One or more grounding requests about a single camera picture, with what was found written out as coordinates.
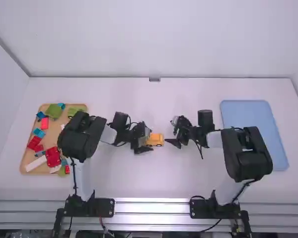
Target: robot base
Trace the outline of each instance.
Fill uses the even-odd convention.
[[[63,217],[113,217],[115,200],[113,198],[95,198],[95,191],[86,202],[77,195],[68,196],[64,208],[56,212],[56,219],[52,230],[53,238],[58,238]]]
[[[190,199],[190,216],[192,219],[240,219],[239,204],[218,205],[215,191],[209,199]]]

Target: green toy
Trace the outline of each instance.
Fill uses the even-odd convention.
[[[60,170],[58,171],[58,175],[60,176],[60,177],[65,177],[67,174],[65,174],[65,166],[62,166],[61,168],[60,168]]]
[[[68,110],[68,118],[71,119],[72,117],[74,117],[74,115],[75,115],[78,111],[86,112],[86,108],[85,108],[85,107],[69,108],[69,110]]]
[[[45,111],[45,115],[49,116],[50,118],[56,120],[62,114],[62,108],[57,104],[51,104],[47,110]]]

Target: metal frame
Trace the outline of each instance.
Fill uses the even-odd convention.
[[[104,218],[105,225],[117,231],[200,231],[214,219],[191,219],[189,199],[115,198],[115,215]],[[53,228],[56,210],[64,201],[0,200],[0,229]],[[298,204],[241,203],[249,212],[253,232],[298,233]],[[70,218],[64,218],[67,229]],[[98,218],[73,218],[72,230],[102,230]],[[223,220],[211,232],[229,232]]]

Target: green toy block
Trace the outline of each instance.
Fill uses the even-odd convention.
[[[69,110],[68,110],[68,118],[71,119],[72,117],[74,117],[74,115],[78,111],[86,112],[86,107],[72,107],[72,108],[69,108]]]
[[[62,108],[57,104],[51,104],[45,111],[45,115],[56,120],[61,116],[62,111],[63,111]]]

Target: yellow toy car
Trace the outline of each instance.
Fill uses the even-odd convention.
[[[164,145],[163,135],[161,133],[151,133],[149,139],[146,141],[146,146],[162,146]]]

